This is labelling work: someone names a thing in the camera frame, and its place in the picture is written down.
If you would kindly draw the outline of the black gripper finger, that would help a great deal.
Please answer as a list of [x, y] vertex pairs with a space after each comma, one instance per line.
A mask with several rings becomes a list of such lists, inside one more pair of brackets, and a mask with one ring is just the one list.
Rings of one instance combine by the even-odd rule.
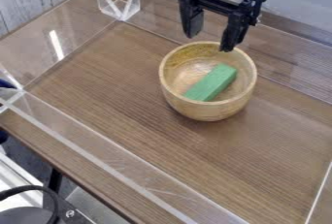
[[224, 32], [220, 51], [231, 52], [243, 42], [250, 29], [250, 18], [247, 14], [235, 12], [228, 17], [228, 27]]
[[204, 10], [189, 0], [180, 1], [181, 20], [187, 36], [192, 39], [204, 25]]

